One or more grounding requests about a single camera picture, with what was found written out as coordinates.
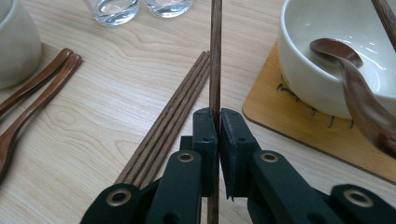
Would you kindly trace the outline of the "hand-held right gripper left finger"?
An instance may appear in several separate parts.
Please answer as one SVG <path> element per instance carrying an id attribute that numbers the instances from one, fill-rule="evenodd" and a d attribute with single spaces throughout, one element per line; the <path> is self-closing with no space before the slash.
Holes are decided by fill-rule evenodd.
<path id="1" fill-rule="evenodd" d="M 204 197 L 215 191 L 215 156 L 218 137 L 210 108 L 202 108 L 193 113 L 192 148 L 202 157 L 201 179 Z"/>

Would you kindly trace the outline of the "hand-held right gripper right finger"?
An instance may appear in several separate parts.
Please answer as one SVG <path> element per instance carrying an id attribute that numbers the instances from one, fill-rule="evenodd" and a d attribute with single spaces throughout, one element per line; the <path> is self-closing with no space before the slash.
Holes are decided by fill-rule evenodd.
<path id="1" fill-rule="evenodd" d="M 247 197 L 251 179 L 248 164 L 259 145 L 241 114 L 221 109 L 219 141 L 226 196 Z"/>

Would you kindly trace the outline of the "bundle of brown chopsticks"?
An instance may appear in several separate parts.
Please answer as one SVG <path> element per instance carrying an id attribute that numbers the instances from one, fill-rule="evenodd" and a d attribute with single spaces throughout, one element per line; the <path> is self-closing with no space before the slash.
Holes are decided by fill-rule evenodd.
<path id="1" fill-rule="evenodd" d="M 210 52 L 203 51 L 160 116 L 116 179 L 116 184 L 144 188 L 161 171 L 165 159 L 209 76 Z"/>

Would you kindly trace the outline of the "square wooden coaster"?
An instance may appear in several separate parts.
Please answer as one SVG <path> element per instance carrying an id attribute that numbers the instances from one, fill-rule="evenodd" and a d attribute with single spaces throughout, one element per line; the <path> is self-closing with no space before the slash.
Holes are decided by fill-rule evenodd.
<path id="1" fill-rule="evenodd" d="M 243 113 L 264 128 L 396 185 L 396 160 L 374 148 L 351 120 L 321 113 L 291 93 L 283 82 L 277 48 L 265 61 Z"/>

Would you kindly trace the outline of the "cream ceramic bowl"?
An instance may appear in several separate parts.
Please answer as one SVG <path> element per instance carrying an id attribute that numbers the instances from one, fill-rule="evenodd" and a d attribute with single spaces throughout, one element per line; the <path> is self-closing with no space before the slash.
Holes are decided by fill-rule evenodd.
<path id="1" fill-rule="evenodd" d="M 0 0 L 0 90 L 21 83 L 36 70 L 41 40 L 20 0 Z"/>
<path id="2" fill-rule="evenodd" d="M 359 54 L 361 74 L 396 117 L 396 51 L 371 0 L 286 0 L 281 10 L 277 44 L 287 85 L 316 110 L 348 119 L 340 71 L 309 48 L 320 38 L 336 39 Z"/>

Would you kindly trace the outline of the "dark red wooden spoon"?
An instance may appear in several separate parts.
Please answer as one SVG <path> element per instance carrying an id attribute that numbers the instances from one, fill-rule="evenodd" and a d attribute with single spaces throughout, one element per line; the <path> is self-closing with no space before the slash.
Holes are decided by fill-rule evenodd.
<path id="1" fill-rule="evenodd" d="M 48 87 L 37 97 L 37 99 L 0 135 L 0 181 L 4 178 L 14 153 L 15 144 L 19 132 L 25 123 L 40 109 L 45 107 L 53 97 L 64 87 L 71 76 L 75 74 L 82 58 L 73 53 L 66 60 L 60 74 L 52 80 Z"/>
<path id="2" fill-rule="evenodd" d="M 354 124 L 371 144 L 396 160 L 396 118 L 376 99 L 359 71 L 363 66 L 360 55 L 331 38 L 314 40 L 309 48 L 342 68 L 344 98 Z"/>
<path id="3" fill-rule="evenodd" d="M 64 66 L 66 60 L 73 54 L 71 49 L 62 49 L 57 56 L 33 79 L 28 81 L 24 86 L 10 95 L 3 103 L 0 104 L 0 118 L 16 103 L 23 98 L 31 96 L 42 86 L 57 75 Z"/>

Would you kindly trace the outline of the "clear drinking glass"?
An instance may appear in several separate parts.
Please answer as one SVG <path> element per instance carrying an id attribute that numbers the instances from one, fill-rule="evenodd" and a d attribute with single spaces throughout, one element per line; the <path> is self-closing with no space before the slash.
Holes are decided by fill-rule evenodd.
<path id="1" fill-rule="evenodd" d="M 187 12 L 194 0 L 145 0 L 148 10 L 161 18 L 174 18 Z"/>
<path id="2" fill-rule="evenodd" d="M 83 0 L 94 19 L 104 26 L 122 25 L 135 17 L 139 0 Z"/>

